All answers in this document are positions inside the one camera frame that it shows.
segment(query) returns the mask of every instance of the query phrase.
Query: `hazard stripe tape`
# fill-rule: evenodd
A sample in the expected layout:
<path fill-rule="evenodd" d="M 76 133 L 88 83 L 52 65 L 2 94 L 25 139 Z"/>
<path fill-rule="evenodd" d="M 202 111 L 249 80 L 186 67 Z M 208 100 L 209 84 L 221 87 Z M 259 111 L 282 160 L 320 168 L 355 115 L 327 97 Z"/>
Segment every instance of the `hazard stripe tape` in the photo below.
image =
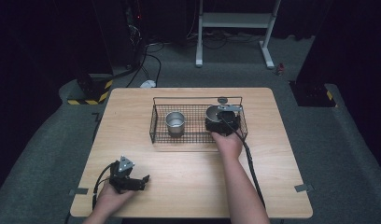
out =
<path fill-rule="evenodd" d="M 105 85 L 105 92 L 101 94 L 101 96 L 98 99 L 71 99 L 67 100 L 67 103 L 70 105 L 99 105 L 104 102 L 106 97 L 109 94 L 109 88 L 112 86 L 112 80 L 108 81 Z"/>

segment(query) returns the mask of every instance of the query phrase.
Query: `forearm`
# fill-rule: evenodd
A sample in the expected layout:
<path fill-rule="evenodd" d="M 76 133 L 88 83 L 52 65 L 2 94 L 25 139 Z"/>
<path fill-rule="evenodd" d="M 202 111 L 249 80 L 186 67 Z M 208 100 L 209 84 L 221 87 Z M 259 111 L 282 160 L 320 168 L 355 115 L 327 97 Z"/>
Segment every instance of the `forearm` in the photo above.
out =
<path fill-rule="evenodd" d="M 232 224 L 269 223 L 257 191 L 239 160 L 222 158 Z"/>
<path fill-rule="evenodd" d="M 83 224 L 104 224 L 106 223 L 108 217 L 94 211 L 85 219 Z"/>

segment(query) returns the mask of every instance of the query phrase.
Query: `metal clip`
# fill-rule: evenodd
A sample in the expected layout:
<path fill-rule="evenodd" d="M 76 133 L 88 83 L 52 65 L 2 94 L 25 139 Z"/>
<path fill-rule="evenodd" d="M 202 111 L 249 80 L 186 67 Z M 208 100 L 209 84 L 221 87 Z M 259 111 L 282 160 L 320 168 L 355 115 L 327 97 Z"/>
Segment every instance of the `metal clip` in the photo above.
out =
<path fill-rule="evenodd" d="M 243 107 L 235 105 L 219 105 L 218 110 L 220 111 L 241 111 Z"/>

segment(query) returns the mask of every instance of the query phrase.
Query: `silver bracket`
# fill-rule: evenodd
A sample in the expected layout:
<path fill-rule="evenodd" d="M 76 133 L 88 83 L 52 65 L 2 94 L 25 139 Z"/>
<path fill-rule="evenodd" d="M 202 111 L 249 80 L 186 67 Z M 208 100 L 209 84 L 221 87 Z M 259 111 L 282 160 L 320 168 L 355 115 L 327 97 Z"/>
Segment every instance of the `silver bracket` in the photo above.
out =
<path fill-rule="evenodd" d="M 124 156 L 121 156 L 120 157 L 120 162 L 119 162 L 119 167 L 118 167 L 119 170 L 118 171 L 119 172 L 123 172 L 125 170 L 128 170 L 128 169 L 134 167 L 134 166 L 135 166 L 134 162 L 128 160 Z"/>
<path fill-rule="evenodd" d="M 243 108 L 241 106 L 235 105 L 219 105 L 218 110 L 220 111 L 241 111 Z"/>

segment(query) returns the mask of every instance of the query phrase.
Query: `wooden table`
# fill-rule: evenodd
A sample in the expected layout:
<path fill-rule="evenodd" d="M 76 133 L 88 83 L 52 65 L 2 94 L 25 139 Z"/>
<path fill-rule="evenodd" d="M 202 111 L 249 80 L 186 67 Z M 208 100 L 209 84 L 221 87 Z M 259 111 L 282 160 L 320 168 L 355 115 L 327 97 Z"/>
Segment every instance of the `wooden table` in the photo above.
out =
<path fill-rule="evenodd" d="M 79 183 L 88 193 L 75 196 L 72 216 L 90 214 L 98 175 L 124 155 L 135 163 L 132 178 L 150 175 L 150 180 L 115 217 L 228 217 L 222 164 L 215 144 L 163 146 L 152 144 L 149 137 L 153 97 L 206 96 L 243 97 L 246 141 L 269 217 L 311 217 L 307 193 L 294 188 L 303 181 L 275 97 L 266 88 L 113 90 Z M 252 180 L 244 152 L 240 160 Z"/>

